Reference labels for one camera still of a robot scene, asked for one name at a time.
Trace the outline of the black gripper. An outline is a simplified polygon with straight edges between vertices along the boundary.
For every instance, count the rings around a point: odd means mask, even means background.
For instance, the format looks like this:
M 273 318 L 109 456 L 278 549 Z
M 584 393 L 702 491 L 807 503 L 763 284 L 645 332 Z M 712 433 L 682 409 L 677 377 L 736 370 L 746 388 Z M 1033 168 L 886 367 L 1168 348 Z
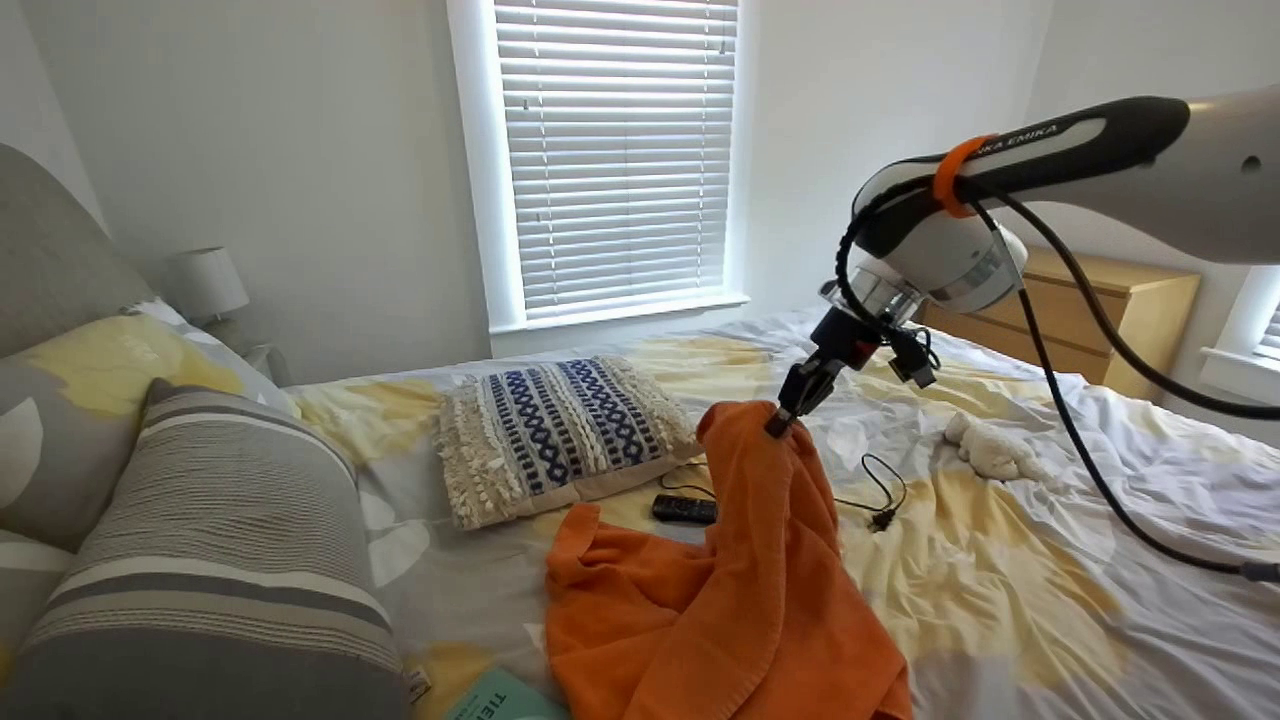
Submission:
M 864 367 L 882 348 L 891 350 L 889 367 L 905 384 L 927 388 L 938 380 L 940 359 L 924 329 L 902 329 L 889 317 L 862 318 L 831 302 L 814 329 L 814 357 L 790 367 L 763 433 L 784 434 L 802 416 L 830 401 L 831 380 L 843 367 Z

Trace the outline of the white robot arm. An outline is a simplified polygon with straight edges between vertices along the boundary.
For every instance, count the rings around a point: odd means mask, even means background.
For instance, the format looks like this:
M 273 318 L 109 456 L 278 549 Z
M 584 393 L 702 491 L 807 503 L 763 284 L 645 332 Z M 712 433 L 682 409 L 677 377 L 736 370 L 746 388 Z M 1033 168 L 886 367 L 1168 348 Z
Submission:
M 1202 258 L 1275 265 L 1280 86 L 1126 94 L 867 177 L 837 244 L 816 350 L 790 367 L 763 420 L 772 434 L 882 343 L 902 380 L 932 384 L 932 348 L 909 329 L 922 300 L 980 312 L 1021 286 L 1024 246 L 980 218 L 986 201 L 1075 205 Z

